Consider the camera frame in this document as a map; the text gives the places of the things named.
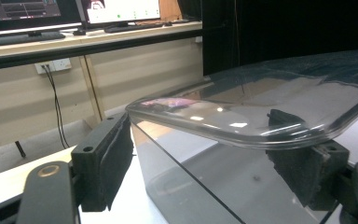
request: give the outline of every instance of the wire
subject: wire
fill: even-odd
[[[337,207],[339,206],[339,202],[336,202],[333,206],[333,209],[331,211],[328,211],[324,218],[322,218],[320,224],[325,224],[329,218],[333,215],[334,211],[336,211]]]
[[[63,132],[62,113],[61,113],[60,102],[58,101],[58,97],[57,97],[57,90],[55,87],[54,78],[53,78],[53,75],[51,74],[50,67],[48,66],[48,64],[46,66],[42,65],[42,68],[45,70],[46,74],[48,75],[48,80],[50,81],[51,87],[54,90],[54,105],[55,105],[55,109],[56,109],[57,127],[58,127],[58,131],[60,133],[61,143],[62,143],[63,148],[68,148],[69,144],[66,141],[66,137]]]
[[[237,0],[234,0],[234,17],[235,17],[235,29],[237,34],[237,52],[238,52],[238,66],[241,65],[241,53],[240,53],[240,29],[238,25],[238,11],[237,11]]]

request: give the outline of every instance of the clear plastic cover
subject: clear plastic cover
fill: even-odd
[[[308,147],[358,118],[358,50],[245,65],[127,110],[232,146]]]

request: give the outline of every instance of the wooden wall panel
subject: wooden wall panel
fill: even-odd
[[[162,21],[182,19],[182,13],[177,0],[159,0],[159,11]]]

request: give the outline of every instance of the electrical outlet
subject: electrical outlet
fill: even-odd
[[[71,61],[69,61],[68,58],[54,60],[53,63],[54,63],[54,67],[55,67],[56,71],[61,71],[61,70],[72,68]]]
[[[202,36],[197,36],[197,37],[196,37],[196,43],[197,43],[197,44],[202,43]]]
[[[50,72],[56,71],[53,61],[43,62],[43,63],[36,63],[34,66],[36,67],[37,74],[46,74],[46,70],[43,69],[43,67],[42,67],[43,65]]]

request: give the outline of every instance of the computer screen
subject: computer screen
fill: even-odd
[[[76,0],[0,0],[0,35],[81,25]]]
[[[91,27],[160,18],[158,0],[81,0],[81,3]]]

